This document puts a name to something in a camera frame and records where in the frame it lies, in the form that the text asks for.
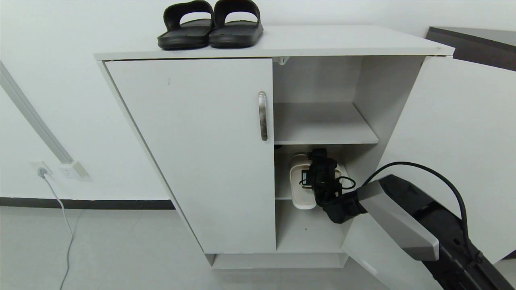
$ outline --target metal door handle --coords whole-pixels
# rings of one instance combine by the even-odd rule
[[[267,141],[267,102],[264,91],[258,93],[258,110],[260,113],[260,131],[262,140]]]

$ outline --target closed cabinet door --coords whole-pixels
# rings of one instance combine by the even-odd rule
[[[464,199],[471,241],[495,263],[516,249],[515,149],[516,72],[427,57],[379,167],[410,161],[447,177]],[[431,173],[398,165],[378,178],[388,174],[412,182],[460,217],[454,194]],[[345,248],[371,273],[392,289],[440,289],[374,220],[365,216],[352,227],[360,225]],[[371,248],[381,251],[367,252]]]
[[[204,252],[274,252],[272,60],[106,65]]]

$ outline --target floor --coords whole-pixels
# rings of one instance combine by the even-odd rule
[[[75,229],[63,289],[386,289],[343,269],[211,270],[175,211],[67,210]],[[69,232],[59,209],[0,207],[0,288],[59,289]],[[516,285],[516,260],[497,264]]]

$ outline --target power outlet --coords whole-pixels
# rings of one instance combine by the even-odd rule
[[[70,179],[84,180],[89,177],[79,161],[74,161],[70,164],[61,164],[59,165],[59,170],[66,178]]]
[[[53,173],[52,170],[50,170],[50,168],[43,161],[29,161],[29,165],[33,169],[34,172],[38,172],[38,169],[41,167],[41,168],[46,169],[48,174]]]

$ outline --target white power cord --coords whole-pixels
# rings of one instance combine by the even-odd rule
[[[59,287],[59,290],[62,290],[63,289],[63,284],[65,283],[66,277],[68,276],[68,270],[70,270],[70,248],[72,247],[74,233],[72,232],[72,228],[70,227],[70,224],[68,223],[68,219],[66,218],[65,206],[63,205],[63,203],[61,202],[59,197],[57,197],[54,189],[52,188],[52,185],[50,184],[50,182],[45,178],[45,174],[48,174],[47,170],[40,167],[38,169],[38,176],[41,177],[43,180],[45,180],[45,182],[49,185],[50,190],[52,191],[52,194],[56,198],[57,202],[59,202],[59,204],[61,205],[61,209],[63,211],[64,220],[66,222],[66,225],[68,226],[68,230],[70,230],[70,235],[72,235],[72,238],[70,239],[70,244],[68,245],[68,251],[66,253],[66,272],[64,273],[63,280],[61,281],[61,287]]]

